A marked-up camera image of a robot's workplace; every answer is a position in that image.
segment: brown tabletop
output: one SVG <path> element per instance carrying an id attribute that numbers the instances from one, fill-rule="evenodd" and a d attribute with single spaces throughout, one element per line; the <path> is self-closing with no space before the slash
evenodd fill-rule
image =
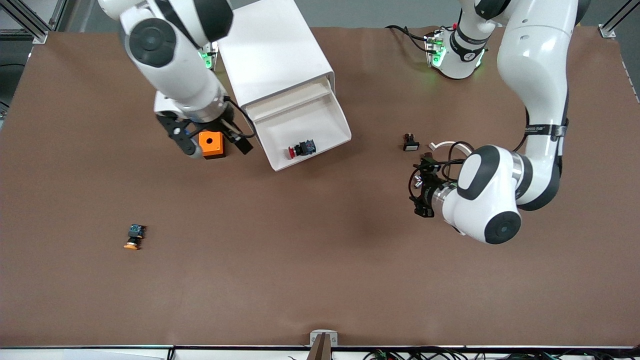
<path id="1" fill-rule="evenodd" d="M 401 143 L 520 141 L 501 33 L 464 81 L 398 32 L 314 34 L 353 139 L 281 172 L 185 157 L 115 34 L 35 46 L 0 131 L 0 345 L 638 342 L 640 106 L 615 41 L 576 29 L 560 191 L 492 246 L 413 214 Z"/>

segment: white robotic arm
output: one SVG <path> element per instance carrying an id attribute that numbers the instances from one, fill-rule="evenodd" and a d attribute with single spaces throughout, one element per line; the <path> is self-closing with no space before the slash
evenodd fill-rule
<path id="1" fill-rule="evenodd" d="M 227 0 L 99 0 L 124 30 L 124 47 L 158 91 L 154 111 L 182 151 L 199 158 L 193 139 L 203 130 L 221 131 L 243 153 L 252 149 L 234 124 L 233 102 L 198 48 L 226 36 L 233 12 Z M 194 129 L 187 127 L 194 124 Z"/>
<path id="2" fill-rule="evenodd" d="M 461 3 L 458 28 L 443 34 L 446 55 L 434 66 L 450 78 L 469 76 L 479 65 L 476 58 L 493 30 L 491 21 L 506 22 L 498 68 L 527 109 L 526 152 L 483 146 L 464 161 L 457 183 L 438 180 L 433 171 L 442 164 L 423 161 L 419 169 L 428 178 L 423 179 L 427 188 L 413 200 L 418 200 L 419 215 L 442 214 L 461 234 L 498 244 L 520 229 L 518 208 L 540 209 L 559 188 L 567 125 L 566 55 L 578 0 Z"/>

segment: floor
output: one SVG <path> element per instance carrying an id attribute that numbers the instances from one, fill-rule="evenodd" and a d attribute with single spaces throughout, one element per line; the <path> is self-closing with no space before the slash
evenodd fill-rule
<path id="1" fill-rule="evenodd" d="M 255 0 L 230 0 L 234 8 Z M 340 26 L 345 28 L 382 28 L 389 24 L 421 27 L 451 24 L 458 18 L 460 6 L 455 1 L 442 0 L 296 0 L 300 12 L 309 26 Z M 592 0 L 582 20 L 586 26 L 605 22 L 625 3 L 625 0 Z M 68 22 L 63 31 L 116 32 L 118 23 L 107 17 L 97 0 L 77 0 L 68 6 Z M 6 17 L 0 13 L 0 20 Z M 620 43 L 622 57 L 631 81 L 640 84 L 640 10 L 631 13 L 617 28 L 616 40 Z M 31 52 L 31 42 L 25 40 L 0 40 L 0 65 L 24 64 Z M 13 93 L 18 86 L 23 67 L 0 67 L 0 114 L 8 111 Z"/>

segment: white box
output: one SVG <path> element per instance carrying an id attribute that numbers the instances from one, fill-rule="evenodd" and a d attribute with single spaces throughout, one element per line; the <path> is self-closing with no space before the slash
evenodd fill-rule
<path id="1" fill-rule="evenodd" d="M 234 10 L 218 42 L 238 105 L 257 130 L 274 170 L 351 139 L 335 98 L 331 65 L 293 0 L 260 0 Z M 288 148 L 313 140 L 316 153 L 291 159 Z"/>

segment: orange block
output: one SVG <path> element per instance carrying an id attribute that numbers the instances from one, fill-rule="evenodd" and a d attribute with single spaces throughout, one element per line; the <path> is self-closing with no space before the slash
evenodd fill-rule
<path id="1" fill-rule="evenodd" d="M 224 158 L 225 138 L 219 131 L 202 131 L 198 134 L 198 144 L 202 148 L 202 156 L 205 159 Z"/>

